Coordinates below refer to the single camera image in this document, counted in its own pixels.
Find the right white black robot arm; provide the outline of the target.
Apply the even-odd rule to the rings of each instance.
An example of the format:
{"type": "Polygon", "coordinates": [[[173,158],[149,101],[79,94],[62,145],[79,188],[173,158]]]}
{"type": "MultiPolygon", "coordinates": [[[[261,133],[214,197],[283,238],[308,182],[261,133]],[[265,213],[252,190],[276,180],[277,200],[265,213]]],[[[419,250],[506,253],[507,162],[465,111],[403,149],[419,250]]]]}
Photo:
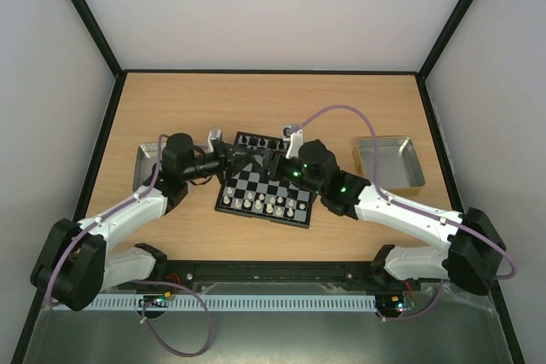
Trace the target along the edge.
{"type": "Polygon", "coordinates": [[[340,217],[374,222],[424,242],[423,247],[382,246],[372,278],[384,289],[406,279],[449,280],[466,292],[487,295],[506,254],[491,219],[477,208],[444,211],[383,190],[370,180],[342,170],[335,155],[314,140],[287,153],[248,147],[258,168],[273,181],[286,181],[319,196],[340,217]]]}

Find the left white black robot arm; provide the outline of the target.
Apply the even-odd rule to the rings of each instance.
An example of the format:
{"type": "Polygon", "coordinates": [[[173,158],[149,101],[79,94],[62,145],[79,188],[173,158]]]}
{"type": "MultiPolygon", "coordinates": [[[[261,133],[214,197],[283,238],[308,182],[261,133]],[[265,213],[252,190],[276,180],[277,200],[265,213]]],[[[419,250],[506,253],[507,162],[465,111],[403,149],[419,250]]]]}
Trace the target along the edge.
{"type": "Polygon", "coordinates": [[[191,136],[162,134],[152,173],[128,198],[93,217],[79,221],[62,218],[54,224],[31,273],[31,283],[44,292],[44,302],[73,311],[87,307],[104,289],[151,276],[160,252],[146,246],[111,251],[127,236],[174,210],[191,185],[216,177],[225,182],[249,164],[259,152],[237,147],[213,131],[208,148],[191,136]]]}

